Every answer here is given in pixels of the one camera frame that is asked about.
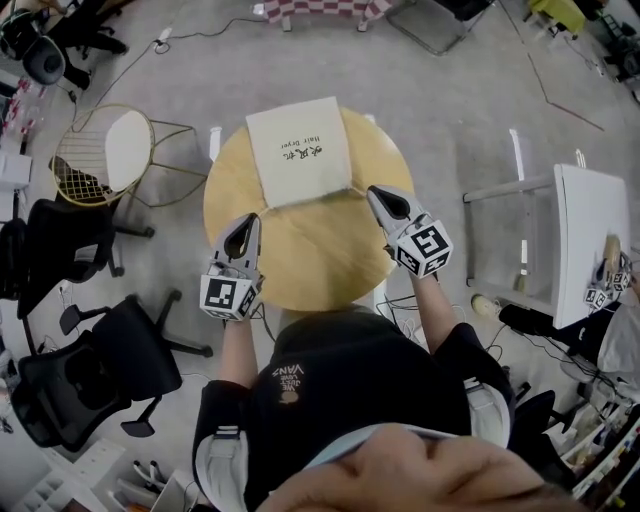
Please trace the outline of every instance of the white table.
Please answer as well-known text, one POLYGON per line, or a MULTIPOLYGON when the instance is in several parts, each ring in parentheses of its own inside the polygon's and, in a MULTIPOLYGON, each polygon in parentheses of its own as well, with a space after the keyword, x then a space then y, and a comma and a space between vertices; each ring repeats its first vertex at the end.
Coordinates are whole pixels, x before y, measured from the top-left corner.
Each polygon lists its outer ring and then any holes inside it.
POLYGON ((486 281, 470 278, 467 284, 481 293, 553 316, 553 326, 561 329, 589 315, 583 299, 593 269, 602 259, 607 235, 618 235, 621 249, 629 254, 629 205, 624 180, 562 164, 554 167, 553 175, 476 190, 464 194, 462 200, 470 203, 507 194, 533 193, 545 187, 556 191, 558 236, 534 243, 553 247, 551 303, 486 281))

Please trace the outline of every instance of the gray floor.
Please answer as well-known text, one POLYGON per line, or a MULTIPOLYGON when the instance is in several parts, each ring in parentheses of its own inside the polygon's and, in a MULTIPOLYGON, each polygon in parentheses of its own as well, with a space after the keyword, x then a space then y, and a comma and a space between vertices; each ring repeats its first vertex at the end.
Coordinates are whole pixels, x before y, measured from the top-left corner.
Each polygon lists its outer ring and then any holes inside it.
MULTIPOLYGON (((220 37, 171 41, 171 50, 163 56, 150 51, 111 89, 104 102, 128 103, 156 119, 195 125, 199 146, 187 137, 183 144, 173 146, 168 157, 174 162, 189 162, 203 172, 209 169, 205 158, 209 128, 222 126, 226 139, 248 114, 333 95, 341 105, 373 114, 404 154, 417 196, 444 222, 453 238, 456 250, 451 264, 440 273, 442 285, 452 302, 464 308, 467 321, 488 345, 500 324, 479 318, 469 307, 473 290, 465 285, 466 231, 469 228, 480 249, 477 264, 481 270, 493 280, 512 282, 522 239, 521 205, 517 200, 506 206, 487 202, 465 212, 461 195, 479 186, 517 179, 509 129, 526 136, 535 150, 527 173, 549 173, 554 163, 573 163, 575 149, 580 148, 588 167, 625 178, 632 214, 640 208, 640 178, 632 172, 640 153, 640 108, 627 89, 590 70, 564 41, 554 48, 548 48, 546 40, 534 42, 535 31, 519 21, 523 6, 517 0, 506 3, 522 40, 498 4, 489 9, 462 45, 443 58, 430 56, 384 20, 373 24, 367 33, 356 32, 352 20, 333 17, 296 18, 291 33, 268 24, 235 24, 220 37), (597 123, 604 131, 545 102, 527 52, 535 61, 549 100, 597 123)), ((111 22, 117 37, 130 45, 129 54, 113 59, 93 52, 88 64, 81 63, 96 70, 91 89, 81 98, 81 109, 91 107, 165 27, 173 28, 172 35, 213 32, 232 17, 248 16, 250 4, 238 0, 136 1, 122 18, 111 22)), ((426 20, 425 33, 432 33, 436 41, 442 39, 440 32, 447 20, 426 20)), ((573 44, 592 55, 588 37, 573 44)), ((58 90, 45 127, 33 144, 30 202, 54 195, 46 163, 72 113, 72 105, 58 90)), ((175 192, 174 184, 185 186, 156 172, 156 179, 143 186, 147 197, 167 197, 175 192)), ((219 353, 220 322, 208 318, 197 305, 198 276, 209 258, 202 192, 164 209, 148 210, 133 204, 127 221, 155 227, 155 238, 145 241, 119 236, 118 252, 126 276, 111 279, 103 271, 76 285, 72 300, 86 309, 113 305, 136 292, 150 311, 157 313, 165 292, 179 288, 184 297, 169 319, 169 331, 209 344, 219 353)), ((637 228, 633 228, 637 240, 637 228)), ((542 256, 547 247, 542 248, 542 256)), ((390 297, 406 294, 408 278, 396 271, 389 287, 390 297)), ((59 297, 52 292, 31 315, 36 339, 49 335, 58 345, 75 339, 74 335, 62 336, 58 327, 61 311, 59 297)), ((269 323, 276 325, 279 312, 267 308, 267 314, 269 323)), ((255 342, 264 364, 272 343, 262 326, 254 323, 255 342)), ((502 332, 498 343, 504 348, 501 363, 512 367, 516 382, 527 379, 534 390, 556 389, 561 395, 560 408, 571 403, 575 384, 541 349, 508 330, 502 332)), ((176 358, 183 373, 216 376, 217 358, 205 361, 182 354, 176 358)), ((165 397, 158 407, 153 416, 157 434, 149 439, 129 438, 119 427, 144 404, 113 416, 97 433, 128 447, 143 460, 155 458, 165 467, 188 467, 200 389, 205 383, 197 375, 185 377, 182 388, 165 397)))

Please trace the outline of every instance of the white sleeve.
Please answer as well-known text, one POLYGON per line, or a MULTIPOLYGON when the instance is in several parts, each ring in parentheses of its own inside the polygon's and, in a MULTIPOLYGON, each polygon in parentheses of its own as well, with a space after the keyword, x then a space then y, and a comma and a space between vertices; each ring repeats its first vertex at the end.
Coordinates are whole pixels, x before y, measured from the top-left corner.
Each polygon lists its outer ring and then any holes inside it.
POLYGON ((198 481, 202 492, 220 512, 247 512, 244 490, 248 459, 244 432, 235 438, 209 436, 198 446, 195 460, 198 481))

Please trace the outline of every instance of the white box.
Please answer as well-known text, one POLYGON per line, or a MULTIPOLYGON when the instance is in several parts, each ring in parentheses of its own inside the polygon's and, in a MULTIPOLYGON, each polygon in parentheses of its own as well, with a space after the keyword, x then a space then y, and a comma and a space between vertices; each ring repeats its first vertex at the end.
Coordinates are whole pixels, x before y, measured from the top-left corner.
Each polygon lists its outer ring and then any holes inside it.
POLYGON ((269 208, 351 188, 349 144, 336 98, 253 114, 247 127, 269 208))
POLYGON ((31 157, 0 150, 0 190, 25 188, 31 179, 31 157))

